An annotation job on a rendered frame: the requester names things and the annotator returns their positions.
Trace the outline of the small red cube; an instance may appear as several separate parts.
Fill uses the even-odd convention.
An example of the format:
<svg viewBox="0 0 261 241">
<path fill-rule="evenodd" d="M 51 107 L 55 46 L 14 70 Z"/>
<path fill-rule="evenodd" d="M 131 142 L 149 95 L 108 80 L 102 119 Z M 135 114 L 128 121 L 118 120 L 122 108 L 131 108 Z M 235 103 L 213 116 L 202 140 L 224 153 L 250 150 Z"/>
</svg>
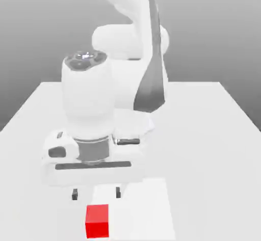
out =
<svg viewBox="0 0 261 241">
<path fill-rule="evenodd" d="M 108 238 L 109 205 L 87 205 L 85 228 L 87 238 Z"/>
</svg>

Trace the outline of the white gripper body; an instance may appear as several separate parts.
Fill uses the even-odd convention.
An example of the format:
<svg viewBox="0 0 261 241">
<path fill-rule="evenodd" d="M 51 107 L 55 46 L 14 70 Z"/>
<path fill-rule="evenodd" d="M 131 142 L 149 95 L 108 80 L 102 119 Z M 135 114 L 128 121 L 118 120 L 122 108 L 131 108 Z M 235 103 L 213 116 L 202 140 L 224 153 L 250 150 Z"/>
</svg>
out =
<svg viewBox="0 0 261 241">
<path fill-rule="evenodd" d="M 65 163 L 64 159 L 60 163 L 42 159 L 41 168 L 44 183 L 58 187 L 140 182 L 145 177 L 144 159 L 108 161 L 96 165 Z"/>
</svg>

